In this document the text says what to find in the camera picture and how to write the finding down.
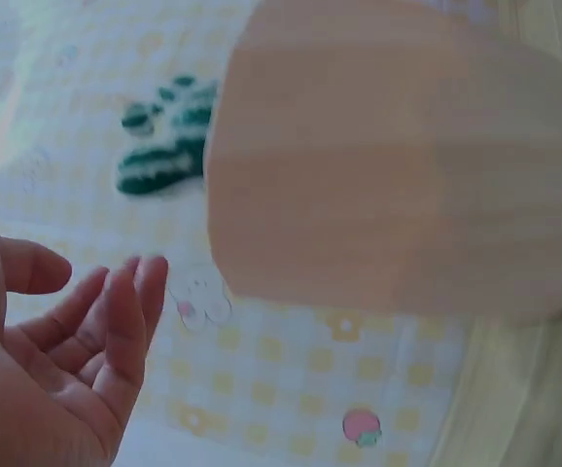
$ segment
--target small cartoon print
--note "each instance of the small cartoon print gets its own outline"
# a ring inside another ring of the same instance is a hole
[[[31,148],[20,162],[21,188],[27,194],[33,193],[37,185],[52,174],[51,156],[41,146]]]
[[[359,448],[374,446],[382,436],[378,416],[367,409],[353,409],[347,412],[342,426],[346,439]]]
[[[184,326],[193,333],[202,332],[208,321],[223,326],[231,319],[225,281],[213,266],[172,271],[168,290]]]

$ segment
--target wooden board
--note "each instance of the wooden board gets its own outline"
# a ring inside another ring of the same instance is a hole
[[[562,310],[562,64],[430,10],[265,0],[229,62],[208,229],[236,294]]]

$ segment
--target finger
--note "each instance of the finger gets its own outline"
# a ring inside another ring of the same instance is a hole
[[[168,263],[162,257],[155,257],[141,262],[134,278],[136,293],[145,319],[147,350],[149,350],[164,307],[167,275]],[[103,364],[104,354],[102,352],[92,357],[84,365],[78,373],[79,380],[92,386]]]
[[[136,292],[145,317],[148,349],[156,333],[156,327],[164,308],[167,276],[168,262],[166,259],[154,257],[141,263],[134,277]]]
[[[69,262],[39,243],[0,236],[0,258],[9,292],[49,294],[71,277]]]
[[[93,391],[110,409],[122,428],[130,418],[145,375],[147,342],[145,318],[138,300],[132,276],[118,271],[106,292],[106,349],[104,365],[99,370]],[[115,447],[121,441],[106,439],[114,431],[97,433],[104,446]]]
[[[115,273],[125,273],[133,280],[140,258],[130,258]],[[106,343],[106,294],[108,282],[99,298],[79,325],[75,334],[49,351],[50,358],[64,372],[77,374],[95,355],[104,350]]]
[[[28,338],[47,352],[76,334],[88,311],[99,297],[107,268],[97,268],[81,280],[73,291],[51,311],[18,325]]]

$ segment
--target palm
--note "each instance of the palm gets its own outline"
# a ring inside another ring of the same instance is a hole
[[[19,282],[6,271],[6,255],[2,268],[3,289],[17,292],[57,290],[69,278],[66,267],[60,278],[44,277],[46,282],[34,271],[34,283]],[[90,274],[45,316],[0,327],[0,381],[12,386],[0,387],[0,406],[7,406],[0,410],[3,443],[19,438],[15,427],[7,435],[8,422],[26,420],[28,426],[23,453],[9,449],[17,465],[109,465],[117,454],[143,382],[167,266],[163,259],[140,266],[131,259],[110,280],[107,272]],[[8,402],[13,394],[15,401]]]

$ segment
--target light wood surface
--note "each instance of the light wood surface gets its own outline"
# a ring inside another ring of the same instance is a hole
[[[421,7],[264,0],[208,147],[240,295],[374,312],[562,310],[562,64]]]

